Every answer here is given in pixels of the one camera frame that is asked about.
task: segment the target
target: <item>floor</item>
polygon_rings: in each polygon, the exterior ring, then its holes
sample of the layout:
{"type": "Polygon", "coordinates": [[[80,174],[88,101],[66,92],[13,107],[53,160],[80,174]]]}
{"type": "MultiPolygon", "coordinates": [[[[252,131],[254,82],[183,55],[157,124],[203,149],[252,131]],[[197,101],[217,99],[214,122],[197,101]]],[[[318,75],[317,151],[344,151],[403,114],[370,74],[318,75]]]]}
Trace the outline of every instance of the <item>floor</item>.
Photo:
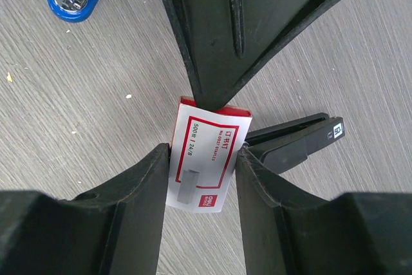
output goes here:
{"type": "MultiPolygon", "coordinates": [[[[323,198],[412,191],[411,24],[411,0],[343,0],[238,93],[251,129],[344,117],[346,137],[285,178],[323,198]]],[[[191,94],[161,0],[100,0],[80,24],[0,0],[0,76],[0,189],[67,199],[170,141],[191,94]]],[[[234,182],[220,214],[166,209],[158,273],[245,274],[234,182]]]]}

